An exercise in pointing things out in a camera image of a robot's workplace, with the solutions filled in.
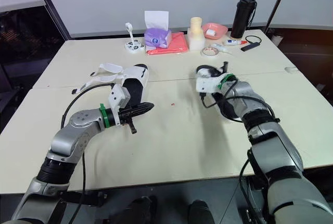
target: pink bowl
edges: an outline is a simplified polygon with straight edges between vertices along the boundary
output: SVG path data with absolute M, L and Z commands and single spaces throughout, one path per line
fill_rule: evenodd
M 206 31 L 208 29 L 214 30 L 216 32 L 215 36 L 206 35 Z M 217 23 L 207 23 L 202 26 L 202 30 L 204 36 L 210 39 L 219 39 L 228 32 L 228 28 L 226 26 Z

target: white tissue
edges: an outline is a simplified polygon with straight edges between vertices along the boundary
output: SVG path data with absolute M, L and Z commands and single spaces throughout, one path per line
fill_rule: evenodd
M 145 22 L 147 28 L 169 29 L 168 11 L 145 11 Z

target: black shoe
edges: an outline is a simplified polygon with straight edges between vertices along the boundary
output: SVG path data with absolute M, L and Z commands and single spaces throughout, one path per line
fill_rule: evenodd
M 195 200 L 188 210 L 188 224 L 215 224 L 206 202 Z
M 134 200 L 120 216 L 116 224 L 153 224 L 157 209 L 157 198 L 155 196 L 143 196 Z

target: black thermos bottle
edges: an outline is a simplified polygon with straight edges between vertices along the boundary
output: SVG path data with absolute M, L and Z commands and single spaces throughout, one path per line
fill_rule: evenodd
M 257 2 L 255 0 L 240 0 L 237 3 L 237 11 L 234 19 L 233 29 L 231 31 L 231 38 L 240 39 L 247 27 L 252 23 Z

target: green ring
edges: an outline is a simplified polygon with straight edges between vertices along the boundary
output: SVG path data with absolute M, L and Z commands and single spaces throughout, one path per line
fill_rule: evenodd
M 226 76 L 224 77 L 224 79 L 222 79 L 222 81 L 220 82 L 220 84 L 219 84 L 217 87 L 221 90 L 222 85 L 223 85 L 225 82 L 227 82 L 228 78 L 230 78 L 231 76 L 234 76 L 234 74 L 230 73 L 230 74 L 226 75 Z
M 104 123 L 105 123 L 105 127 L 109 128 L 110 127 L 110 123 L 109 123 L 108 115 L 106 114 L 105 106 L 104 106 L 103 103 L 100 104 L 99 110 L 102 113 L 102 116 L 103 116 L 103 119 L 104 119 Z

